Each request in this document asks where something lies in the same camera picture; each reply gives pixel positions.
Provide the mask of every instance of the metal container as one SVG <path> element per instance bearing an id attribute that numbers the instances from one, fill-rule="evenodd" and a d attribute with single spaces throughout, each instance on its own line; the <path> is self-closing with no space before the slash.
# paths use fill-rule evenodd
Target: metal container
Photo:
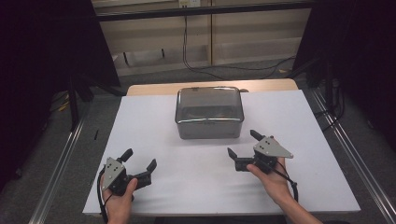
<path id="1" fill-rule="evenodd" d="M 185 88 L 177 93 L 175 122 L 182 139 L 237 138 L 244 118 L 235 87 Z"/>

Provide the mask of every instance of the electrical outlet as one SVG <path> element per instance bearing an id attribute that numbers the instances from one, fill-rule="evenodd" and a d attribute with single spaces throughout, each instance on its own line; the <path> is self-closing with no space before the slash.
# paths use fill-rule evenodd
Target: electrical outlet
<path id="1" fill-rule="evenodd" d="M 201 0 L 178 0 L 179 7 L 200 7 Z"/>

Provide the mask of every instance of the white table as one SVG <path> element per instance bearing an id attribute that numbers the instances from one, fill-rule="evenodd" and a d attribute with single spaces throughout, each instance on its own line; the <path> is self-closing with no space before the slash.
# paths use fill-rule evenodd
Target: white table
<path id="1" fill-rule="evenodd" d="M 300 204 L 310 212 L 356 212 L 360 207 L 301 91 L 242 93 L 245 121 L 237 139 L 182 140 L 175 124 L 175 95 L 122 98 L 101 165 L 127 148 L 134 155 L 125 162 L 127 174 L 158 166 L 152 185 L 134 193 L 133 214 L 142 216 L 274 215 L 280 208 L 261 182 L 247 172 L 236 172 L 227 147 L 239 157 L 253 155 L 254 129 L 273 135 L 294 154 L 286 160 L 298 183 Z M 87 199 L 85 214 L 100 213 L 96 186 Z"/>

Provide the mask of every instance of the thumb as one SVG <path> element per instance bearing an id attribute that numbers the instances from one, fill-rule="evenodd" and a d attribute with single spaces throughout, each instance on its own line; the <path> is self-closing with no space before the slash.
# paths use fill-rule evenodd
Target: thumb
<path id="1" fill-rule="evenodd" d="M 136 186 L 137 186 L 137 179 L 134 178 L 128 183 L 128 186 L 126 187 L 124 196 L 127 198 L 132 198 L 132 195 L 134 194 L 134 190 L 136 189 Z"/>
<path id="2" fill-rule="evenodd" d="M 254 174 L 255 176 L 257 176 L 263 184 L 266 183 L 266 182 L 268 181 L 268 176 L 267 176 L 265 173 L 263 173 L 263 172 L 259 169 L 259 167 L 255 166 L 255 165 L 253 165 L 253 164 L 249 164 L 249 165 L 247 166 L 247 169 L 248 169 L 252 174 Z"/>

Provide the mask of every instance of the human hand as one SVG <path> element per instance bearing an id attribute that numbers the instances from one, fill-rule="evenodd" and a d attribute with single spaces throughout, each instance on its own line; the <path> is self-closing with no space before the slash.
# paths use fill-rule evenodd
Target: human hand
<path id="1" fill-rule="evenodd" d="M 286 174 L 285 158 L 278 158 L 277 161 L 278 163 L 276 164 L 275 169 L 277 169 L 280 173 L 285 175 Z M 280 204 L 281 202 L 292 198 L 291 193 L 289 191 L 288 182 L 282 176 L 278 175 L 275 172 L 271 172 L 270 174 L 267 175 L 263 173 L 259 169 L 259 167 L 253 164 L 249 164 L 247 166 L 247 169 L 260 179 L 268 195 L 270 195 L 270 197 L 274 200 L 275 203 Z"/>
<path id="2" fill-rule="evenodd" d="M 112 195 L 111 190 L 102 191 L 102 199 L 106 202 L 108 224 L 126 224 L 131 216 L 132 197 L 137 186 L 137 179 L 132 179 L 125 190 L 124 195 Z"/>

